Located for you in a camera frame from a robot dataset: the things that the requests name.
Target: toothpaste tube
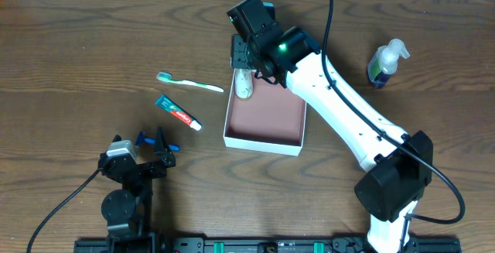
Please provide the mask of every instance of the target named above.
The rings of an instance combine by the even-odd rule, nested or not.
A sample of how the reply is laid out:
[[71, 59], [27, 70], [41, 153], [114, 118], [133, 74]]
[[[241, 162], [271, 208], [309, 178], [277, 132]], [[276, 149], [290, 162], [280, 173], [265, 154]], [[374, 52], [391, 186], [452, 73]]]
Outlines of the toothpaste tube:
[[184, 121], [185, 124], [193, 129], [200, 130], [201, 124], [192, 116], [184, 111], [181, 107], [177, 106], [173, 101], [171, 101], [164, 94], [155, 102], [155, 105], [161, 109], [175, 115], [179, 120]]

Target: red toothpaste label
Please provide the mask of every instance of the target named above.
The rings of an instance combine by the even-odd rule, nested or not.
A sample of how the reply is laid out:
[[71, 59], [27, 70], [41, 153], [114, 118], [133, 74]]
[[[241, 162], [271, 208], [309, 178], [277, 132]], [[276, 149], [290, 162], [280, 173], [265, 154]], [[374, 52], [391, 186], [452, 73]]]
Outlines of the red toothpaste label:
[[170, 114], [175, 115], [181, 121], [184, 121], [187, 125], [191, 125], [191, 123], [193, 122], [193, 119], [183, 111], [174, 110], [170, 111]]

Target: green strip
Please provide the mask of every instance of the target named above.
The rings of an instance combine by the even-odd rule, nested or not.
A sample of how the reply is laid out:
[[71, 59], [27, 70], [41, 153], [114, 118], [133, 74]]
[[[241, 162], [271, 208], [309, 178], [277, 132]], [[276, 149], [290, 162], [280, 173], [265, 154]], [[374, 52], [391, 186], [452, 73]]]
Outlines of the green strip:
[[314, 253], [325, 253], [325, 245], [322, 242], [315, 242], [314, 247]]
[[215, 242], [213, 244], [213, 253], [224, 253], [224, 243], [223, 242]]

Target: blue object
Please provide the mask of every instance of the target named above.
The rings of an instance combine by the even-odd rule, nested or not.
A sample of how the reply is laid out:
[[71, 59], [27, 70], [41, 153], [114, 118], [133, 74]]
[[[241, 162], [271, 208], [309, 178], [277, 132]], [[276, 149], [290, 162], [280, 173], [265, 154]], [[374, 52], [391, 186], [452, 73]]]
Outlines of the blue object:
[[[141, 143], [148, 143], [150, 145], [155, 145], [155, 140], [152, 138], [148, 138], [145, 136], [145, 132], [139, 132], [138, 138], [136, 139], [136, 142], [134, 143], [135, 146], [139, 147]], [[169, 144], [169, 148], [173, 152], [179, 152], [180, 147], [178, 145], [173, 145]]]

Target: toothpaste cap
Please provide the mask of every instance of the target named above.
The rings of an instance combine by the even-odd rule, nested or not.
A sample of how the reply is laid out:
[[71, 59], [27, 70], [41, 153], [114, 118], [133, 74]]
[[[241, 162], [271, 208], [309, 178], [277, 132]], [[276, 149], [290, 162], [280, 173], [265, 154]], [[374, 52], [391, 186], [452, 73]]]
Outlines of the toothpaste cap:
[[197, 121], [193, 121], [193, 122], [191, 122], [191, 128], [199, 131], [201, 129], [201, 124]]

